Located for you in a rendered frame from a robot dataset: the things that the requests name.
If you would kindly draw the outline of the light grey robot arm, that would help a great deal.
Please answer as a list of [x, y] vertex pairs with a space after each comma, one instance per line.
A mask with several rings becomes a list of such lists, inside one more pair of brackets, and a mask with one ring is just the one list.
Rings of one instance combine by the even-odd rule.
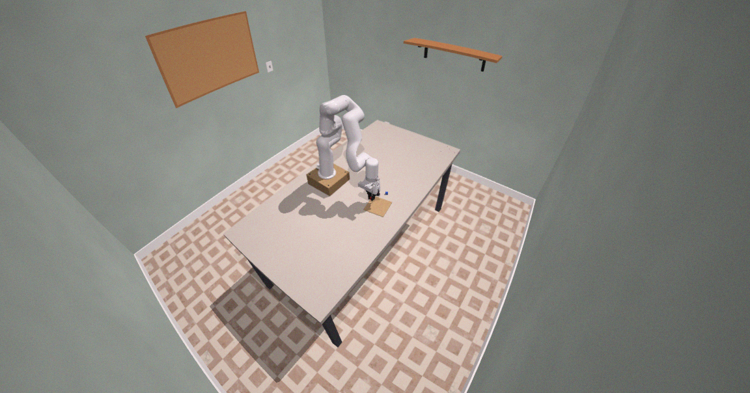
[[[336, 114], [347, 110], [342, 120]], [[335, 119], [334, 119], [335, 115]], [[346, 95], [342, 95], [320, 105], [320, 126], [319, 130], [322, 136], [316, 140], [318, 147], [319, 162], [316, 167], [318, 176], [322, 179], [331, 179], [336, 175], [333, 172], [333, 151], [331, 147], [339, 142], [342, 133], [342, 127], [346, 133], [348, 144], [346, 147], [346, 159], [352, 171], [358, 172], [365, 167], [365, 180], [358, 183], [358, 187], [373, 191], [373, 184], [378, 178], [378, 161], [366, 153], [361, 153], [356, 157], [358, 146], [362, 140], [359, 123], [364, 120], [364, 113], [358, 105]]]

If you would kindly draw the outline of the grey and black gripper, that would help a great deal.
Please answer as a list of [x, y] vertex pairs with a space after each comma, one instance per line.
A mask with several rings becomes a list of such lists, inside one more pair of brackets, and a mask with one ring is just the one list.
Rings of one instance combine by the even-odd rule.
[[373, 184], [371, 184], [371, 186], [373, 186], [373, 191], [369, 192], [369, 191], [366, 190], [366, 192], [367, 192], [367, 200], [370, 200], [370, 197], [371, 197], [371, 201], [373, 201], [373, 200], [375, 200], [375, 196], [380, 196], [380, 192], [379, 192], [380, 191], [380, 181], [377, 180], [376, 182], [374, 182]]

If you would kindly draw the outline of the tan square mat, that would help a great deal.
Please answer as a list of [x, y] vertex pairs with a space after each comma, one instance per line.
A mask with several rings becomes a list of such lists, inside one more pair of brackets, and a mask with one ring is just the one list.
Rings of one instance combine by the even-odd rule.
[[391, 204], [392, 202], [375, 196], [375, 200], [367, 202], [364, 210], [383, 217]]

